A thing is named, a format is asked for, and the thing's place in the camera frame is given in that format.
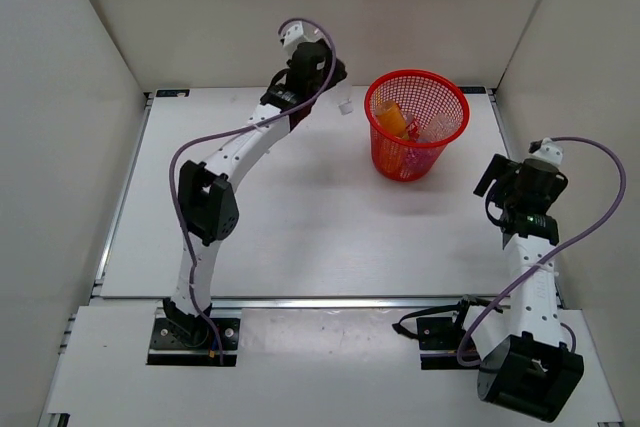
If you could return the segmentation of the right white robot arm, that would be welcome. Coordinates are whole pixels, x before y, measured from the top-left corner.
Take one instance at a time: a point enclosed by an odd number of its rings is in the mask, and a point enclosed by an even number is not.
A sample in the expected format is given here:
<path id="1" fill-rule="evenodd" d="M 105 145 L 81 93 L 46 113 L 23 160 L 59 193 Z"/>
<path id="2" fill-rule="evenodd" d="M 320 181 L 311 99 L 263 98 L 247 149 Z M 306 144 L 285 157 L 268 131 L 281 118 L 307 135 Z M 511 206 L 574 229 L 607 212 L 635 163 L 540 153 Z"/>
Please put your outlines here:
<path id="1" fill-rule="evenodd" d="M 474 193 L 501 212 L 491 222 L 502 233 L 509 279 L 531 275 L 510 293 L 507 313 L 483 320 L 467 311 L 449 322 L 452 340 L 475 344 L 481 358 L 479 398 L 543 422 L 558 417 L 584 373 L 558 317 L 555 264 L 545 257 L 559 243 L 548 210 L 568 185 L 562 159 L 556 145 L 522 162 L 493 157 Z"/>

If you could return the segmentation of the blue label plastic bottle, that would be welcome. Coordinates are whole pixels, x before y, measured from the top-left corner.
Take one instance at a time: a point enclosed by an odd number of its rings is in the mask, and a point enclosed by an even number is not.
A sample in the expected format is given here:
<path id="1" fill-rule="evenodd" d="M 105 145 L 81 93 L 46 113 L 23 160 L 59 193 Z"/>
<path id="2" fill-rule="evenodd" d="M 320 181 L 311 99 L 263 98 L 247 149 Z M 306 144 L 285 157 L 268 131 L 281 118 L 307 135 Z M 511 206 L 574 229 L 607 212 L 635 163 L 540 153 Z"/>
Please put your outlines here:
<path id="1" fill-rule="evenodd" d="M 458 121 L 445 113 L 438 113 L 422 130 L 419 140 L 425 143 L 440 142 L 458 130 Z"/>

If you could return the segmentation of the red label small bottle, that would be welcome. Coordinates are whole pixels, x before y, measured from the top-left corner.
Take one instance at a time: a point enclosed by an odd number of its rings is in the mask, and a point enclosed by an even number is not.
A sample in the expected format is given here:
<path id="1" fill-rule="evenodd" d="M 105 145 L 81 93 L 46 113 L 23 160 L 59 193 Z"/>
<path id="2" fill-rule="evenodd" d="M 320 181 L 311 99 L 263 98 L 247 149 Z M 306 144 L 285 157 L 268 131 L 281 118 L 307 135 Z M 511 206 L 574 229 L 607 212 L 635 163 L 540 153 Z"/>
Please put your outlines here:
<path id="1" fill-rule="evenodd" d="M 426 141 L 423 131 L 424 129 L 421 127 L 419 121 L 411 118 L 404 130 L 402 139 L 414 143 L 423 143 Z"/>

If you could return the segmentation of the clear plastic bottle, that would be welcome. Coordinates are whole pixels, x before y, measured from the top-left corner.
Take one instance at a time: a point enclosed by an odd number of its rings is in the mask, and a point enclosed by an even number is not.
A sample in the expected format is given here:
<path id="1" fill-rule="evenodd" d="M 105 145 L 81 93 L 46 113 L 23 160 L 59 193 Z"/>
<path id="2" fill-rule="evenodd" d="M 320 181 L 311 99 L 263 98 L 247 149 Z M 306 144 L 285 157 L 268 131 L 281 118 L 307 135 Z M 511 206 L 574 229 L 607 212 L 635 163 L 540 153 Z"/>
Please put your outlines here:
<path id="1" fill-rule="evenodd" d="M 343 116 L 349 115 L 353 112 L 351 94 L 352 85 L 348 80 L 342 80 L 337 83 L 331 90 L 332 102 L 338 108 Z"/>

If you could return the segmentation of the orange barcode label bottle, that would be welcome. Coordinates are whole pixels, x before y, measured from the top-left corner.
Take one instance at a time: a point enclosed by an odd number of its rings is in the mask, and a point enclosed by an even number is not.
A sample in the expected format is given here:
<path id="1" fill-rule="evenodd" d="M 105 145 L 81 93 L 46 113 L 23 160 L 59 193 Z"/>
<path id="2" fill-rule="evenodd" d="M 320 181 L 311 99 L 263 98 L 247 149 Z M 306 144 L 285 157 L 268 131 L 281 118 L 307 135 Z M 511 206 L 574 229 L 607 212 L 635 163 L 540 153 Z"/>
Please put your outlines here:
<path id="1" fill-rule="evenodd" d="M 408 140 L 408 124 L 399 107 L 393 100 L 387 100 L 374 109 L 374 114 L 380 126 L 390 135 L 402 140 Z"/>

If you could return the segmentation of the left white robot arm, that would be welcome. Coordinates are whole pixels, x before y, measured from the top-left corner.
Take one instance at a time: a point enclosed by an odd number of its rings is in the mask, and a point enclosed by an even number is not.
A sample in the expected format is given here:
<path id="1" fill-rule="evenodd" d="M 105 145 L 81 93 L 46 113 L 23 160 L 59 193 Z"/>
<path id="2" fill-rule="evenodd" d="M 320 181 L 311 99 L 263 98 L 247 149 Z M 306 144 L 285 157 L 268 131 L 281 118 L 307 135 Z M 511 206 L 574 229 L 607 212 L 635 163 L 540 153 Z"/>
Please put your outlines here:
<path id="1" fill-rule="evenodd" d="M 184 242 L 176 289 L 163 309 L 172 334 L 186 348 L 223 350 L 210 317 L 210 288 L 221 244 L 239 221 L 239 184 L 310 114 L 319 95 L 346 76 L 344 63 L 325 40 L 303 41 L 272 79 L 246 130 L 203 161 L 170 163 L 170 190 Z"/>

